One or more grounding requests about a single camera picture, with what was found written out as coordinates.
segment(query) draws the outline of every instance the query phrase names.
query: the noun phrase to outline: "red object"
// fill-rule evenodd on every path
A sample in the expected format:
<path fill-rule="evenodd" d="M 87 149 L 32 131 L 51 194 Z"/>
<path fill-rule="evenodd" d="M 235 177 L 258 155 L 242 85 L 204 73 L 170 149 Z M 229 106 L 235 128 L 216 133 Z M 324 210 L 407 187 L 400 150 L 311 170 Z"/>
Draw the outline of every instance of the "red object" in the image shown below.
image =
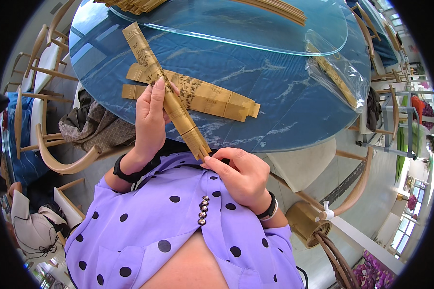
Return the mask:
<path fill-rule="evenodd" d="M 422 124 L 422 111 L 425 108 L 424 101 L 420 100 L 417 96 L 411 97 L 411 105 L 416 108 L 417 114 L 419 115 L 419 123 Z"/>

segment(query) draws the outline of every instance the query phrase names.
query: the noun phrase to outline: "chair backrest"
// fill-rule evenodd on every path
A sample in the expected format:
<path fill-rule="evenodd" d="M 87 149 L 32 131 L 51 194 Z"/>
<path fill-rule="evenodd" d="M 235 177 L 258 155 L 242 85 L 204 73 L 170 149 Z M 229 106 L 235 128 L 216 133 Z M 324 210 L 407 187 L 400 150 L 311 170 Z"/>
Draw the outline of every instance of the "chair backrest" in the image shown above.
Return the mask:
<path fill-rule="evenodd" d="M 363 36 L 364 36 L 364 40 L 368 44 L 369 56 L 372 60 L 374 58 L 375 54 L 374 54 L 374 45 L 373 45 L 373 40 L 371 38 L 371 34 L 369 33 L 369 30 L 366 27 L 366 25 L 364 24 L 363 20 L 361 20 L 361 18 L 355 13 L 355 11 L 352 10 L 352 13 L 353 13 L 353 16 L 355 16 L 355 19 L 358 22 L 358 25 L 360 26 L 360 29 L 361 29 Z"/>
<path fill-rule="evenodd" d="M 68 46 L 64 44 L 65 40 L 68 40 L 68 37 L 64 35 L 63 33 L 57 31 L 57 26 L 60 23 L 61 19 L 63 18 L 64 14 L 68 11 L 68 9 L 71 7 L 71 5 L 74 3 L 75 0 L 68 0 L 68 2 L 64 3 L 63 6 L 58 10 L 58 12 L 53 17 L 52 23 L 50 23 L 50 28 L 48 30 L 47 34 L 47 47 L 50 47 L 52 43 L 55 43 L 56 45 L 68 49 Z M 53 34 L 58 35 L 62 39 L 53 39 Z"/>
<path fill-rule="evenodd" d="M 85 215 L 57 188 L 53 189 L 53 199 L 63 211 L 70 228 L 80 224 L 85 219 Z"/>

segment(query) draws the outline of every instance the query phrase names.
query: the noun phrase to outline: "white ribbon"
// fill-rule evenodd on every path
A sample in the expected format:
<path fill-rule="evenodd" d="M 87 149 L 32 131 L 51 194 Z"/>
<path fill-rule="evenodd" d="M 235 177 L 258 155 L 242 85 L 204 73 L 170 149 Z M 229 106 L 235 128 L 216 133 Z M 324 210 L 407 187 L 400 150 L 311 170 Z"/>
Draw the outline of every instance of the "white ribbon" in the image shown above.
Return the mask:
<path fill-rule="evenodd" d="M 328 209 L 329 201 L 324 201 L 323 206 L 324 206 L 324 212 L 326 213 L 326 220 L 330 220 L 330 219 L 334 218 L 334 211 Z M 318 222 L 318 221 L 319 221 L 319 217 L 316 217 L 315 222 Z"/>

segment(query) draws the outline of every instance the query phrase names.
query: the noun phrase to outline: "hand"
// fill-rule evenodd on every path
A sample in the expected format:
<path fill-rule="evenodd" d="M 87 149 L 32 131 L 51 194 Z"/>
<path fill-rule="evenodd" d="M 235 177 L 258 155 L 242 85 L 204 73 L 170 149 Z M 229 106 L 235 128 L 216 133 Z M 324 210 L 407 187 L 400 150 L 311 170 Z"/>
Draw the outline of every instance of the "hand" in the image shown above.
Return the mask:
<path fill-rule="evenodd" d="M 221 162 L 230 159 L 230 165 Z M 266 190 L 270 166 L 259 157 L 239 148 L 219 149 L 212 157 L 204 158 L 201 166 L 215 171 L 225 184 L 231 197 L 248 207 L 256 215 L 266 211 L 272 197 Z"/>
<path fill-rule="evenodd" d="M 178 88 L 173 83 L 171 85 L 179 95 Z M 136 101 L 136 140 L 131 154 L 138 161 L 139 166 L 152 160 L 166 141 L 166 124 L 170 119 L 162 108 L 164 95 L 165 82 L 161 77 L 154 87 L 148 85 Z"/>

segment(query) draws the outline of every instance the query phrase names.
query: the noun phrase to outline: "orchid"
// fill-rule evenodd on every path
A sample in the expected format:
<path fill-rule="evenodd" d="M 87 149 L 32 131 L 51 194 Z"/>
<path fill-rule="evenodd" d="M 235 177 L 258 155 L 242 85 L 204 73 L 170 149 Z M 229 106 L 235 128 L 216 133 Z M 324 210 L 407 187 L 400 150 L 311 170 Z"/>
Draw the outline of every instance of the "orchid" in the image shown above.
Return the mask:
<path fill-rule="evenodd" d="M 381 268 L 377 260 L 370 252 L 364 251 L 364 264 L 360 264 L 353 270 L 362 289 L 387 289 L 393 283 L 393 273 Z"/>

